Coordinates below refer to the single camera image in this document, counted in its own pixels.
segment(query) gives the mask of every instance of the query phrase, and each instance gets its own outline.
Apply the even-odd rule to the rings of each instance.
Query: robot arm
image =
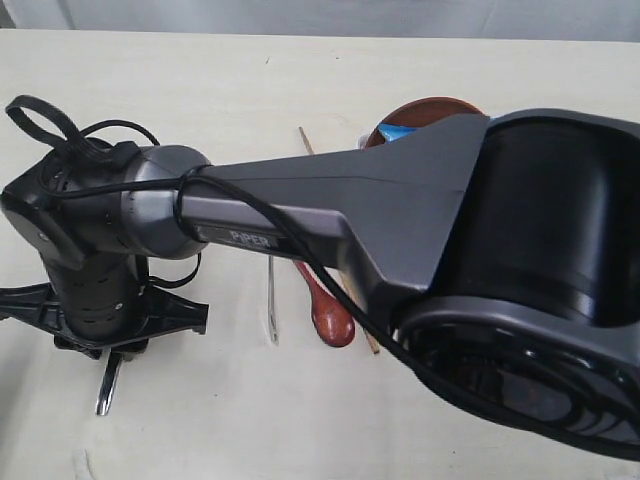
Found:
[[[54,150],[2,194],[51,280],[0,292],[5,317],[65,348],[127,351],[205,330],[207,307],[154,285],[149,257],[221,243],[299,258],[445,400],[640,459],[640,126],[455,115],[366,151],[216,167],[188,147],[87,140],[67,120],[68,140],[45,137]],[[323,267],[351,278],[364,311]]]

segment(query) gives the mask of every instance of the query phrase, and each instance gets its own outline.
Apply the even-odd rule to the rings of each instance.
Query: red wooden spoon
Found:
[[[311,320],[318,336],[330,347],[346,347],[356,334],[353,318],[340,302],[318,284],[304,263],[293,263],[311,292]]]

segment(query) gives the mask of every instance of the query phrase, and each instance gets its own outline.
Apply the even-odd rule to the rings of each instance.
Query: gray wall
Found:
[[[640,40],[640,0],[4,1],[19,28]]]

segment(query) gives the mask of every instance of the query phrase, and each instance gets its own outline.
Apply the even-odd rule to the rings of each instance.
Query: white table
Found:
[[[397,106],[446,95],[488,114],[552,106],[640,121],[640,45],[0,31],[0,104],[29,93],[84,126],[141,123],[224,164],[352,148]],[[118,138],[121,132],[111,133]],[[0,116],[0,184],[47,149]],[[0,285],[45,280],[0,219]],[[108,417],[104,369],[15,320],[0,324],[0,478],[72,479],[87,450],[108,479],[606,479],[636,465],[498,427],[445,404],[359,331],[325,347],[305,285],[276,264],[281,345],[266,335],[266,257],[210,246],[182,290],[208,334],[151,342],[123,367]],[[156,262],[178,277],[192,266]]]

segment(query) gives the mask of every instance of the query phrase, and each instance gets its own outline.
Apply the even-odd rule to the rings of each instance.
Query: brown bowl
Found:
[[[482,112],[473,105],[457,98],[429,97],[403,105],[387,115],[380,123],[420,128],[458,113]],[[385,139],[376,128],[369,135],[364,148],[375,147],[383,143],[385,143]]]

